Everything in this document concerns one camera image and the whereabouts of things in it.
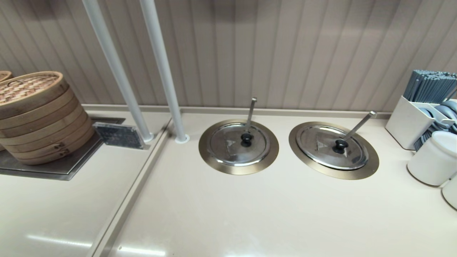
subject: stacked bamboo steamer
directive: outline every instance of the stacked bamboo steamer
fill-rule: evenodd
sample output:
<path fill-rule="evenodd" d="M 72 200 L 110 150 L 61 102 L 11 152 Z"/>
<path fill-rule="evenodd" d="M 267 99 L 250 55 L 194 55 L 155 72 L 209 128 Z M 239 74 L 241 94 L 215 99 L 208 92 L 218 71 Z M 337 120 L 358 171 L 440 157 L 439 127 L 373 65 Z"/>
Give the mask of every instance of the stacked bamboo steamer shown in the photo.
<path fill-rule="evenodd" d="M 93 133 L 91 119 L 61 73 L 37 72 L 0 82 L 0 144 L 21 163 L 63 158 Z"/>
<path fill-rule="evenodd" d="M 0 82 L 10 79 L 12 77 L 13 77 L 13 74 L 11 73 L 11 71 L 0 70 Z M 3 150 L 5 150 L 5 148 L 2 145 L 0 145 L 0 151 L 3 151 Z"/>

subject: backsplash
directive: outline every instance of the backsplash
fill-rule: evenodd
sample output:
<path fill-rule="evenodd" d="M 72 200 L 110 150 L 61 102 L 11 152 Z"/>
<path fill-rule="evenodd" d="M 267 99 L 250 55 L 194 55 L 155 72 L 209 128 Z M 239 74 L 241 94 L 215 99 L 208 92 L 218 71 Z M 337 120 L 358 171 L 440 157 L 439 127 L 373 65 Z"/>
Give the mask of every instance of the backsplash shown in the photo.
<path fill-rule="evenodd" d="M 457 72 L 457 0 L 157 0 L 183 106 L 392 111 L 414 69 Z M 165 94 L 137 0 L 101 0 L 140 104 Z M 124 103 L 80 0 L 0 0 L 0 70 Z"/>

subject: beige countertop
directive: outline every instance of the beige countertop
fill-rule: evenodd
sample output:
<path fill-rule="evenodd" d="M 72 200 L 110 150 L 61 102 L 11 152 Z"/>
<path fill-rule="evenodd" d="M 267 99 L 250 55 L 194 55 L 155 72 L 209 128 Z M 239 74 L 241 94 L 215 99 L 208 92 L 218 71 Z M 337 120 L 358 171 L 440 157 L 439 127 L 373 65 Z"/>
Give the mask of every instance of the beige countertop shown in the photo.
<path fill-rule="evenodd" d="M 134 125 L 129 112 L 86 109 Z M 0 256 L 91 255 L 170 120 L 166 112 L 143 115 L 158 134 L 147 150 L 102 145 L 70 181 L 0 175 Z"/>
<path fill-rule="evenodd" d="M 277 159 L 255 174 L 234 176 L 208 166 L 198 152 L 211 125 L 240 115 L 184 113 L 191 140 L 168 139 L 109 255 L 185 257 L 454 256 L 457 212 L 440 189 L 415 180 L 402 149 L 369 120 L 360 130 L 379 155 L 378 171 L 362 180 L 321 174 L 292 152 L 293 127 L 309 121 L 354 127 L 360 118 L 318 112 L 255 111 L 253 120 L 279 141 Z M 82 238 L 67 234 L 67 238 Z"/>

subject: white cup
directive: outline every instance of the white cup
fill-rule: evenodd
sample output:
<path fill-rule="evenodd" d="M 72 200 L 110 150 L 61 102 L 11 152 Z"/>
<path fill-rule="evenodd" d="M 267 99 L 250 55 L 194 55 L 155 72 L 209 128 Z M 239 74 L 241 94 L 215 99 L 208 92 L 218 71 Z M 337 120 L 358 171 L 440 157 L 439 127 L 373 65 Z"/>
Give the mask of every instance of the white cup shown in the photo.
<path fill-rule="evenodd" d="M 457 172 L 457 135 L 435 131 L 408 162 L 408 170 L 418 180 L 439 186 Z"/>
<path fill-rule="evenodd" d="M 455 176 L 448 184 L 446 184 L 442 191 L 444 199 L 457 209 L 457 176 Z"/>

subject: white metal pole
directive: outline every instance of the white metal pole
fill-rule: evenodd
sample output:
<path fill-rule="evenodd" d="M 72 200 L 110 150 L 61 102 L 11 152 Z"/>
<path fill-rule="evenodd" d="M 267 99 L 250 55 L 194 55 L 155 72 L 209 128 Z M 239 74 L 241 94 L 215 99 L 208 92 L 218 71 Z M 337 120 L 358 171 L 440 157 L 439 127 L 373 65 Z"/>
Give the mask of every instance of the white metal pole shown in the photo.
<path fill-rule="evenodd" d="M 176 97 L 175 86 L 173 84 L 173 78 L 171 77 L 170 65 L 168 63 L 167 52 L 165 50 L 155 3 L 154 0 L 141 0 L 140 3 L 144 20 L 146 21 L 146 27 L 148 28 L 149 39 L 151 40 L 152 49 L 154 50 L 157 67 L 159 68 L 160 77 L 164 86 L 165 96 L 167 98 L 168 106 L 170 107 L 173 124 L 175 125 L 175 141 L 182 144 L 189 141 L 189 136 L 184 133 L 178 98 Z"/>
<path fill-rule="evenodd" d="M 127 103 L 133 119 L 135 120 L 143 141 L 149 142 L 154 138 L 154 135 L 149 132 L 148 126 L 141 114 L 138 102 L 135 99 L 135 95 L 133 94 L 130 86 L 130 82 L 128 81 L 121 60 L 119 59 L 119 55 L 114 47 L 113 40 L 108 32 L 108 28 L 106 27 L 100 6 L 98 5 L 97 0 L 83 0 L 83 3 L 92 27 L 94 28 L 95 34 L 97 35 L 98 41 L 100 42 L 101 49 L 103 50 L 111 71 L 113 72 L 114 78 L 116 79 L 117 86 L 121 90 L 122 96 Z"/>

